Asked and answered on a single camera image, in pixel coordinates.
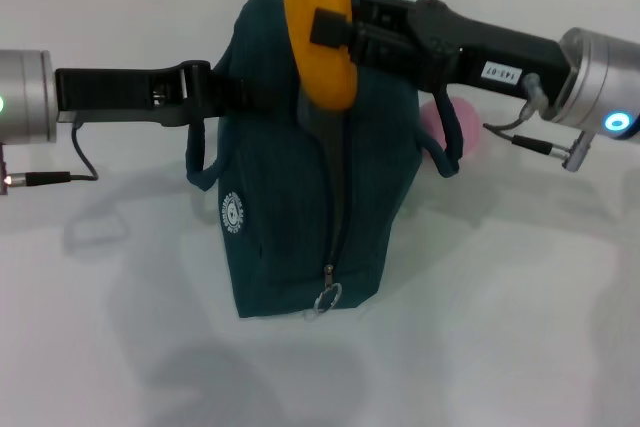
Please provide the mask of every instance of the blue indicator light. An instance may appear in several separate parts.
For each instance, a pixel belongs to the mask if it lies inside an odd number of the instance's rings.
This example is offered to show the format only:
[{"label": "blue indicator light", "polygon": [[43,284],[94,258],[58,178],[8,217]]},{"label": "blue indicator light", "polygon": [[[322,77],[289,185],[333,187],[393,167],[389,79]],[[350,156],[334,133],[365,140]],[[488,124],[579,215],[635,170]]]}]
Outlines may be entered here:
[{"label": "blue indicator light", "polygon": [[622,132],[631,125],[631,116],[625,112],[613,112],[604,119],[604,127],[609,132]]}]

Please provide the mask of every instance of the cable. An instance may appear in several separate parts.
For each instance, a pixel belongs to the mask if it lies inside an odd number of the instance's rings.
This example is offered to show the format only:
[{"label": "cable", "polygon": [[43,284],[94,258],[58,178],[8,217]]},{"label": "cable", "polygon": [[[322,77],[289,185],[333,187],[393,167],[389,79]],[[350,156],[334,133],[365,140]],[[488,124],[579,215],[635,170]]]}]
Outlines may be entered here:
[{"label": "cable", "polygon": [[497,132],[503,132],[505,130],[513,130],[516,127],[520,127],[522,124],[524,124],[527,120],[529,120],[533,116],[534,112],[535,110],[532,109],[531,103],[527,102],[526,104],[524,104],[524,107],[522,107],[522,109],[520,110],[520,114],[518,115],[517,120],[514,120],[513,122],[509,124],[504,124],[504,125],[484,124],[483,127],[488,131],[498,135]]},{"label": "cable", "polygon": [[0,191],[4,193],[7,187],[37,187],[40,185],[53,185],[53,184],[66,184],[77,180],[95,182],[100,177],[95,167],[89,162],[87,156],[84,155],[80,144],[78,143],[78,130],[82,127],[82,123],[74,123],[71,128],[71,142],[73,148],[76,150],[78,157],[89,169],[91,175],[71,175],[71,172],[25,172],[22,174],[8,174],[4,178],[0,179],[2,186]]},{"label": "cable", "polygon": [[487,129],[489,132],[491,132],[494,135],[497,135],[498,137],[500,137],[501,139],[506,140],[507,142],[511,142],[511,140],[513,139],[512,136],[505,134],[504,132],[502,132],[503,130],[509,130],[509,129],[505,129],[504,127],[511,125],[511,124],[506,124],[506,125],[491,125],[491,124],[482,124],[482,126]]},{"label": "cable", "polygon": [[508,135],[499,130],[495,125],[482,124],[482,126],[494,135],[497,135],[501,139],[511,142],[513,145],[522,147],[533,152],[537,152],[542,155],[552,155],[554,157],[564,158],[566,153],[570,153],[571,149],[562,145],[554,144],[553,142],[547,142],[546,140],[535,139],[533,137],[525,137],[523,135]]},{"label": "cable", "polygon": [[91,172],[91,175],[72,175],[71,180],[95,182],[100,178],[100,176],[98,175],[98,171],[95,169],[93,164],[89,162],[89,159],[87,159],[87,156],[84,155],[84,152],[82,152],[82,149],[80,148],[80,144],[78,143],[78,130],[82,128],[82,125],[83,124],[81,122],[73,123],[73,127],[71,128],[71,143],[73,143],[73,148],[76,150],[78,157],[80,157],[80,160],[82,160],[82,163],[84,163],[84,165],[87,167],[89,172]]}]

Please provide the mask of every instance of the circular logo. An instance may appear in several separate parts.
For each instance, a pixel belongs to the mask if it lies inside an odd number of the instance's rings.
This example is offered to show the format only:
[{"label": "circular logo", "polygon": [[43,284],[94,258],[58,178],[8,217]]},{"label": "circular logo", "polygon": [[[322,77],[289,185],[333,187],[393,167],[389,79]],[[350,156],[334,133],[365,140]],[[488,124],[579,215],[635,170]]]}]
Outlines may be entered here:
[{"label": "circular logo", "polygon": [[242,201],[235,192],[228,194],[222,202],[222,222],[229,232],[237,234],[244,222]]}]

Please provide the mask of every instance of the pink object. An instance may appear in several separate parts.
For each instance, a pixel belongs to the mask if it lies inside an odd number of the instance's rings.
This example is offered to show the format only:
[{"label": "pink object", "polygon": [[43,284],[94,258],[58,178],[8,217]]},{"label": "pink object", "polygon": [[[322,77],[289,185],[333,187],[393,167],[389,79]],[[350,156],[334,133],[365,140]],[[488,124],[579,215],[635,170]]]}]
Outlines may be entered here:
[{"label": "pink object", "polygon": [[[460,97],[453,97],[451,103],[462,128],[462,136],[464,137],[463,155],[467,155],[476,148],[480,140],[480,131],[482,130],[480,117],[473,105]],[[444,130],[435,101],[427,102],[420,108],[420,120],[425,130],[444,149],[447,146],[447,142],[444,139]]]}]

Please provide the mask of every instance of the teal bag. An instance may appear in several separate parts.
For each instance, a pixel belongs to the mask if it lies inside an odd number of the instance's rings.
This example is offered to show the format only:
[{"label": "teal bag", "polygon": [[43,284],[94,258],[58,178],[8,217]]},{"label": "teal bag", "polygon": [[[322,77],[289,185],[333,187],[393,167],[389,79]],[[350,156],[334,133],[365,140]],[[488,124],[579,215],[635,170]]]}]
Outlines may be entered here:
[{"label": "teal bag", "polygon": [[189,127],[187,178],[205,191],[218,182],[238,314],[357,307],[378,291],[422,149],[441,175],[458,170],[463,139],[446,90],[435,95],[446,151],[419,125],[416,89],[384,73],[358,70],[346,113],[317,109],[301,91],[283,0],[247,2],[214,70],[277,93],[267,112],[220,119],[206,169],[204,125]]}]

